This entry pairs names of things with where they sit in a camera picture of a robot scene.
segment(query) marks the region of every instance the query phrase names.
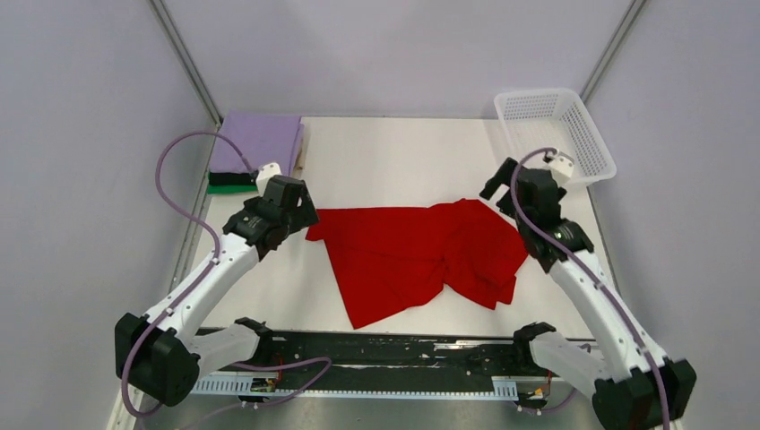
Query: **black cloth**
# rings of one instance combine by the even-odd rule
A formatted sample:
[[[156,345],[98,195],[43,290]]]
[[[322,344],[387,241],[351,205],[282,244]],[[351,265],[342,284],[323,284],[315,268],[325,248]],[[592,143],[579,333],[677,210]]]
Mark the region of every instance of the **black cloth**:
[[[254,172],[254,177],[247,173],[215,173],[209,172],[209,185],[256,185],[258,170]]]

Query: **mesh basket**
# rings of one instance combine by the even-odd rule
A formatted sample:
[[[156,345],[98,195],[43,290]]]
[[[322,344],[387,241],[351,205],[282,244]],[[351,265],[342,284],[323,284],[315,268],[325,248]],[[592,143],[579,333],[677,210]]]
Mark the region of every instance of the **mesh basket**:
[[[574,91],[503,92],[494,98],[494,105],[512,157],[519,159],[543,146],[555,147],[579,167],[568,184],[588,185],[618,172],[589,111]]]

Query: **purple towel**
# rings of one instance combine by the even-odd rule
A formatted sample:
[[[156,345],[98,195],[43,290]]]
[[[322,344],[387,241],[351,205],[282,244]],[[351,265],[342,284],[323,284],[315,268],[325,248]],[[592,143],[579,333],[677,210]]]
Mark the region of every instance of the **purple towel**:
[[[225,116],[219,133],[240,147],[254,168],[275,161],[280,164],[283,175],[290,175],[296,164],[303,130],[300,116],[233,110]],[[209,171],[248,173],[237,153],[221,139],[214,143]]]

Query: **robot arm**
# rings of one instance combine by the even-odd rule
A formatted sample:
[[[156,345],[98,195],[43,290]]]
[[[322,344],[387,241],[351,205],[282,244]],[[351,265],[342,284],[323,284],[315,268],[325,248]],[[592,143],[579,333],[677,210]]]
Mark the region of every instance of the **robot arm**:
[[[565,252],[537,234],[519,216],[508,192],[497,207],[513,218],[531,257],[561,287],[580,312],[600,348],[603,359],[586,354],[551,325],[540,322],[523,327],[514,334],[515,346],[526,363],[559,374],[592,400],[597,417],[606,429],[653,428],[662,421],[652,367],[645,358],[651,353],[658,366],[668,397],[670,419],[683,415],[694,387],[696,375],[686,361],[673,363],[666,352],[641,327],[613,288],[596,254],[593,244],[575,222],[561,217],[559,201],[566,190],[561,188],[572,175],[573,162],[564,154],[547,156],[548,169],[521,168],[516,178],[517,201],[536,227],[574,254],[591,269],[599,282]],[[480,197],[490,199],[500,185],[510,185],[518,164],[508,159],[488,180]],[[628,324],[643,339],[640,348]]]
[[[244,209],[223,228],[219,258],[209,253],[175,290],[142,317],[125,314],[116,326],[117,375],[140,335],[160,314],[167,316],[140,346],[130,370],[129,383],[168,406],[175,406],[208,373],[253,357],[259,340],[269,329],[248,319],[227,329],[196,336],[203,320],[227,291],[289,235],[318,221],[306,184],[281,176],[276,164],[259,170],[256,184],[261,197],[244,203]],[[191,288],[213,262],[211,270],[182,301],[168,309],[172,297]]]

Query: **white table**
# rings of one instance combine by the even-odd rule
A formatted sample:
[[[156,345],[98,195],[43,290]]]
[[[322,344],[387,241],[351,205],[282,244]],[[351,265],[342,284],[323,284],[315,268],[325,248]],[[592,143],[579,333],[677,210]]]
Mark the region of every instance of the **white table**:
[[[302,178],[317,208],[429,206],[478,198],[506,155],[524,155],[507,154],[495,120],[306,117],[303,123],[307,147]],[[206,220],[221,232],[229,216],[253,195],[214,196]],[[586,190],[570,190],[562,207],[567,218],[583,227],[609,272]],[[289,237],[267,255],[204,325],[228,326],[247,316],[267,321],[275,330],[352,331],[324,243],[307,242],[305,234]],[[203,235],[195,264],[210,249],[211,238]],[[536,321],[554,325],[568,338],[592,337],[562,289],[529,258],[517,272],[511,305],[490,310],[446,287],[428,304],[359,331],[506,337]]]

